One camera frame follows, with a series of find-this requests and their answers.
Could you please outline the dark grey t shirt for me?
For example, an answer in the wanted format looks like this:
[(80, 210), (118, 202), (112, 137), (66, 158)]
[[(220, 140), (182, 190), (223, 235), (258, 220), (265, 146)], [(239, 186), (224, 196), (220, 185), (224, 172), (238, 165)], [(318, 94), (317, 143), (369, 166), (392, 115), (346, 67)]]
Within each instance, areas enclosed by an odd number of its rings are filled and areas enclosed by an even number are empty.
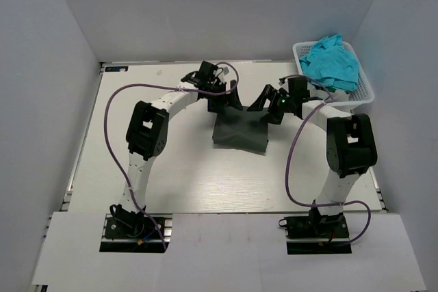
[(219, 147), (233, 148), (264, 154), (268, 146), (268, 112), (242, 111), (227, 107), (217, 114), (212, 134), (213, 143)]

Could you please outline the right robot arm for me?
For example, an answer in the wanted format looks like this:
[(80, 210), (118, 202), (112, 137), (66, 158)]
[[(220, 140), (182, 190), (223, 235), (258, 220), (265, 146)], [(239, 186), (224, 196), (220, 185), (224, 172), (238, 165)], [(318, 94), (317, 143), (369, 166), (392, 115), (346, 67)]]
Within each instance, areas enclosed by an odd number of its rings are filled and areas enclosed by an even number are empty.
[(317, 213), (309, 219), (310, 231), (323, 237), (332, 231), (333, 220), (343, 213), (353, 185), (377, 162), (372, 121), (366, 114), (352, 114), (332, 107), (329, 102), (312, 96), (307, 86), (299, 83), (290, 82), (288, 87), (279, 89), (266, 85), (248, 110), (261, 111), (266, 103), (269, 105), (263, 119), (271, 124), (280, 124), (286, 113), (302, 120), (287, 158), (285, 186), (288, 196), (291, 196), (288, 189), (290, 161), (305, 124), (314, 124), (326, 133), (328, 176), (322, 191), (309, 205)]

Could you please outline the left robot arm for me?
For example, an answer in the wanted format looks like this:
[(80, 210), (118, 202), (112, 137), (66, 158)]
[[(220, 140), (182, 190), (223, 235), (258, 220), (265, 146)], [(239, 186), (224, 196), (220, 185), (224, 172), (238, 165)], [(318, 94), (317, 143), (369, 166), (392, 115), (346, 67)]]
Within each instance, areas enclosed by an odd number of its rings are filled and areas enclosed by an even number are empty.
[(229, 90), (225, 90), (225, 83), (219, 80), (193, 83), (193, 88), (189, 87), (189, 81), (184, 81), (177, 88), (146, 85), (148, 88), (167, 90), (168, 93), (151, 103), (138, 102), (127, 129), (129, 167), (127, 170), (119, 167), (126, 183), (118, 207), (128, 213), (122, 218), (120, 226), (129, 236), (136, 237), (144, 230), (145, 221), (137, 214), (146, 215), (146, 186), (153, 162), (166, 145), (170, 119), (200, 98), (227, 105), (228, 98), (237, 93), (238, 82), (238, 79), (232, 80)]

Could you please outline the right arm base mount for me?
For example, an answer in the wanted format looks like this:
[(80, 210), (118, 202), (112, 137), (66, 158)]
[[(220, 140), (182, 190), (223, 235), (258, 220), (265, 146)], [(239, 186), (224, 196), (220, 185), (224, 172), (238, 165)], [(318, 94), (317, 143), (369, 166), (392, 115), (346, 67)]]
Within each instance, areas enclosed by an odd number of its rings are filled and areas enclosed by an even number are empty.
[(309, 216), (290, 216), (279, 220), (285, 230), (288, 255), (351, 254), (346, 219), (332, 224), (314, 225)]

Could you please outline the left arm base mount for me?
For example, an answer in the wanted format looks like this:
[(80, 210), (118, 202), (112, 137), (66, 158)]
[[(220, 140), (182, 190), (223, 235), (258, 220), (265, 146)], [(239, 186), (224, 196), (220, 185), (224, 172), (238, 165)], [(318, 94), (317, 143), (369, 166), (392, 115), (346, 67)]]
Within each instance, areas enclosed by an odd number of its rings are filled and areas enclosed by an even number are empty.
[(149, 218), (145, 217), (143, 223), (130, 232), (123, 224), (107, 214), (99, 252), (163, 254), (165, 249), (155, 225)]

